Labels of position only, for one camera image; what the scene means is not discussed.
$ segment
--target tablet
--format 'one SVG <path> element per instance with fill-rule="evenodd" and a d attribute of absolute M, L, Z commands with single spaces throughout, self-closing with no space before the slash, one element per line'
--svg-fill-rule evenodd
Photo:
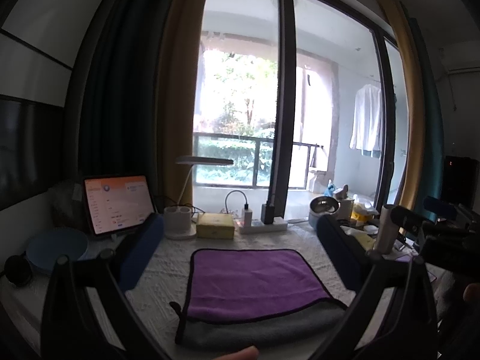
<path fill-rule="evenodd" d="M 83 187 L 87 217 L 97 236 L 141 225 L 155 211 L 143 175 L 86 178 Z"/>

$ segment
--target yellow curtain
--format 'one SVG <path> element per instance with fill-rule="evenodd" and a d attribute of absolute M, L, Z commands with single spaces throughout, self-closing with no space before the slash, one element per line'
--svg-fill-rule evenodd
<path fill-rule="evenodd" d="M 400 205 L 413 209 L 420 183 L 425 144 L 425 110 L 422 72 L 417 48 L 413 42 L 409 23 L 397 0 L 378 0 L 397 39 L 405 75 L 406 97 L 409 108 L 409 144 L 406 155 L 405 183 Z"/>
<path fill-rule="evenodd" d="M 157 126 L 158 193 L 177 200 L 189 167 L 175 164 L 192 155 L 198 50 L 205 0 L 172 0 L 167 15 L 158 69 Z M 191 183 L 181 203 L 192 203 Z"/>

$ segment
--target purple towel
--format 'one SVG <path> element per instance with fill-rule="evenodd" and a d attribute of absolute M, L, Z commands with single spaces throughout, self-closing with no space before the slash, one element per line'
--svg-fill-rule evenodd
<path fill-rule="evenodd" d="M 192 255 L 191 269 L 187 318 L 251 321 L 331 298 L 294 250 L 202 249 Z"/>

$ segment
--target power strip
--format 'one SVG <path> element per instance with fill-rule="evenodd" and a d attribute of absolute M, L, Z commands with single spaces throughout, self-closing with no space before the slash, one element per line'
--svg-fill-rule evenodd
<path fill-rule="evenodd" d="M 256 234 L 256 233 L 273 233 L 276 231 L 285 231 L 288 227 L 288 223 L 281 216 L 276 216 L 273 218 L 273 223 L 270 225 L 265 225 L 259 219 L 254 219 L 251 221 L 251 226 L 243 227 L 243 222 L 241 220 L 233 221 L 235 228 L 240 234 Z"/>

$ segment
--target black speaker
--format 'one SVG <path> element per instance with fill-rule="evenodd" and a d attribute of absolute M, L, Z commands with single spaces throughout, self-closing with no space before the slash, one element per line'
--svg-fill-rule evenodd
<path fill-rule="evenodd" d="M 469 157 L 445 157 L 441 200 L 473 208 L 479 162 Z"/>

